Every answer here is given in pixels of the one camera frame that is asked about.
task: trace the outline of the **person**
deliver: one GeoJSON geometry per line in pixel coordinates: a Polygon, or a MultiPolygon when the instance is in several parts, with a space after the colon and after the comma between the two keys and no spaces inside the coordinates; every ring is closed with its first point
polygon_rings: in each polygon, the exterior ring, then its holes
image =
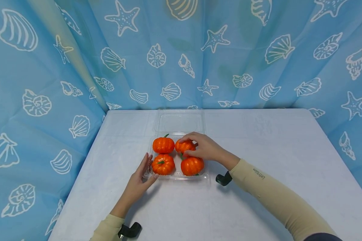
{"type": "MultiPolygon", "coordinates": [[[[229,170],[233,181],[272,213],[295,241],[341,241],[328,223],[299,195],[260,169],[223,149],[206,135],[191,132],[181,142],[192,140],[198,148],[185,154],[214,160],[229,170]]],[[[122,196],[110,214],[103,220],[91,241],[118,241],[118,232],[130,207],[156,181],[158,175],[142,182],[142,174],[152,156],[146,153],[138,169],[133,173],[122,196]]]]}

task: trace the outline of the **white tablecloth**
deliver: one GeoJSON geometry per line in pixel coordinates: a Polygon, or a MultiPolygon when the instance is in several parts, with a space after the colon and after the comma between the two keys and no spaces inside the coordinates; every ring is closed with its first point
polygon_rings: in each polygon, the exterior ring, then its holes
{"type": "MultiPolygon", "coordinates": [[[[156,111],[109,111],[49,241],[89,240],[154,135],[156,111]]],[[[305,109],[205,110],[206,133],[297,192],[344,241],[362,241],[362,190],[305,109]]],[[[140,241],[292,240],[258,201],[209,162],[206,180],[158,180],[132,210],[140,241]]]]}

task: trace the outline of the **plastic tray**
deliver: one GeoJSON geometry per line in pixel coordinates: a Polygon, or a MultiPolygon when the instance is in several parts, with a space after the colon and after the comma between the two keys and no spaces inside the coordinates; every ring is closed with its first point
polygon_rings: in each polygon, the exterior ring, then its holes
{"type": "MultiPolygon", "coordinates": [[[[176,143],[178,139],[189,132],[205,134],[204,111],[202,109],[160,109],[158,110],[154,129],[156,134],[148,144],[148,153],[153,155],[153,160],[158,156],[158,154],[153,151],[153,141],[156,138],[169,134],[168,138],[173,139],[174,143],[176,143]]],[[[199,172],[198,176],[185,176],[181,171],[181,157],[179,154],[174,150],[170,155],[174,159],[176,168],[171,175],[160,175],[159,178],[178,180],[208,178],[207,162],[204,162],[204,169],[199,172]]],[[[154,173],[150,165],[143,177],[149,178],[152,175],[154,175],[154,173]]]]}

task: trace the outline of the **blue backdrop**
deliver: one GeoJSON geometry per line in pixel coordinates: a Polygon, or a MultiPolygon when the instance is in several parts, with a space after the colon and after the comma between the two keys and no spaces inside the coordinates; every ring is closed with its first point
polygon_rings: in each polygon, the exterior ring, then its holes
{"type": "Polygon", "coordinates": [[[47,240],[104,111],[164,107],[309,109],[362,187],[362,0],[0,1],[0,240],[47,240]]]}

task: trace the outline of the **beige sleeve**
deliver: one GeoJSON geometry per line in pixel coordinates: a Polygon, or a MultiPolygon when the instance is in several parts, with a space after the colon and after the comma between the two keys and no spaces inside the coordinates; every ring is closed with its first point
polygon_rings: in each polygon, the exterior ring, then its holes
{"type": "Polygon", "coordinates": [[[295,241],[303,241],[315,233],[336,236],[328,223],[299,195],[245,160],[240,160],[229,173],[239,187],[257,198],[288,229],[295,241]]]}
{"type": "Polygon", "coordinates": [[[105,220],[101,221],[94,231],[90,241],[121,241],[118,232],[121,230],[125,219],[113,215],[107,215],[105,220]]]}

